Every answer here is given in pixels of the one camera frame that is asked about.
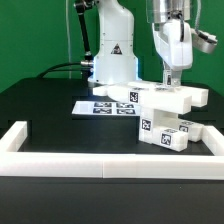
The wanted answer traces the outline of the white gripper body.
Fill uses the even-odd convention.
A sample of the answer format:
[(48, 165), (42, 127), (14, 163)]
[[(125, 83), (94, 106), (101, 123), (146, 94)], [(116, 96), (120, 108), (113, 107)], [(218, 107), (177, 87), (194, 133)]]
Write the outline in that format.
[(157, 53), (174, 71), (189, 69), (193, 63), (191, 28), (188, 23), (171, 19), (159, 25), (152, 24)]

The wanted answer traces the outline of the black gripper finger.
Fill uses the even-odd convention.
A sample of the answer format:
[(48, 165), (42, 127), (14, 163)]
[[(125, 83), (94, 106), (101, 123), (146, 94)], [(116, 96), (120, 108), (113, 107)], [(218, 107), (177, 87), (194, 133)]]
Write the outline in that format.
[(164, 65), (163, 83), (167, 87), (179, 87), (181, 85), (181, 71), (174, 71), (168, 65)]

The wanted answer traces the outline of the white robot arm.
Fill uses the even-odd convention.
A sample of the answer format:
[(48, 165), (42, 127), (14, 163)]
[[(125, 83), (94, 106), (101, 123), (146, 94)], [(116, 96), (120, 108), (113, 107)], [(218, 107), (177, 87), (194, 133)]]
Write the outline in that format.
[[(74, 7), (83, 35), (85, 58), (93, 67), (88, 80), (109, 85), (138, 79), (138, 58), (133, 53), (134, 17), (118, 0), (76, 0)], [(84, 13), (96, 7), (100, 21), (100, 48), (90, 51)], [(217, 38), (188, 24), (191, 0), (146, 0), (147, 21), (163, 61), (163, 85), (181, 85), (182, 71), (193, 63), (193, 50), (211, 53)]]

